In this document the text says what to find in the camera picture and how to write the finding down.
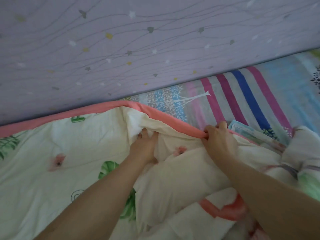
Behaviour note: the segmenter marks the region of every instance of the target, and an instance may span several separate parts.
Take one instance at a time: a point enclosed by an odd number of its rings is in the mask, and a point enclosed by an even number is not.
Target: bed sheet
[[[203,129],[233,119],[288,144],[292,129],[320,131],[320,49],[129,96]]]

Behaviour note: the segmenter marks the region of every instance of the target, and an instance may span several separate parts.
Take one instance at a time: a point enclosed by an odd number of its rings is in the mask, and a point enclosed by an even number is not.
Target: white blanket
[[[159,163],[138,178],[111,239],[222,239],[246,214],[199,139],[127,107],[81,118],[26,131],[18,147],[0,161],[0,239],[34,238],[126,158],[144,127],[150,134],[160,133],[155,150]],[[296,184],[288,170],[277,167],[280,155],[234,137],[240,160],[256,169],[274,165],[267,173]]]

